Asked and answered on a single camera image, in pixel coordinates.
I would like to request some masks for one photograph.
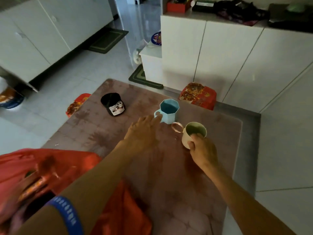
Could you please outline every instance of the blue wristband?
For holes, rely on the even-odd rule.
[[[83,227],[76,210],[67,198],[56,196],[46,203],[46,205],[52,205],[60,212],[69,235],[84,235]]]

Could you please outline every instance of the gold mug handle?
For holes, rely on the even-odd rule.
[[[179,126],[181,126],[181,127],[182,127],[182,130],[179,131],[179,130],[175,129],[174,126],[173,126],[174,124],[178,124]],[[182,124],[179,123],[179,122],[174,122],[174,123],[172,123],[172,129],[173,129],[174,131],[176,131],[177,133],[182,133],[183,130],[184,130],[184,126],[182,126]]]

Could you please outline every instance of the light blue mug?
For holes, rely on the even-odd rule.
[[[178,110],[179,104],[176,100],[166,99],[161,102],[160,109],[154,113],[154,117],[157,116],[157,112],[160,112],[163,115],[161,122],[171,124],[175,122],[175,115]]]

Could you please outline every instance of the panda sticker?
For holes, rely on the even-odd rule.
[[[117,102],[115,105],[109,107],[109,109],[113,115],[119,115],[125,110],[122,101]]]

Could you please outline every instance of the green doormat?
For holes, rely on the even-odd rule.
[[[146,80],[145,72],[143,71],[143,66],[140,64],[136,70],[133,72],[133,74],[129,77],[130,81],[136,82],[142,85],[150,86],[156,89],[163,89],[163,85],[156,83],[156,82],[151,82]]]
[[[88,50],[106,54],[128,33],[126,30],[116,30],[112,28],[104,28],[103,31],[104,33],[89,46]]]

